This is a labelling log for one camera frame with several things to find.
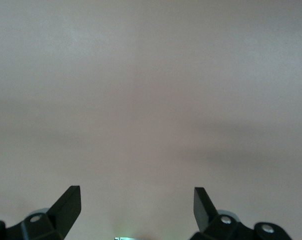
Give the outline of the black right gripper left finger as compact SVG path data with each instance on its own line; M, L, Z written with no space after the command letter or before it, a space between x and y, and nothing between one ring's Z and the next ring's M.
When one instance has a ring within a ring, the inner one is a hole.
M0 240L63 240L81 212L80 186L70 186L50 207L36 210L7 227L0 220Z

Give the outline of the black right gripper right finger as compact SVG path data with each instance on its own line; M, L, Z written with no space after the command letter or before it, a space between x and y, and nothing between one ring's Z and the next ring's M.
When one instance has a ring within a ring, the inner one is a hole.
M193 240L290 240L279 225L258 222L251 229L229 211L218 211L203 187L194 188L193 212L199 231Z

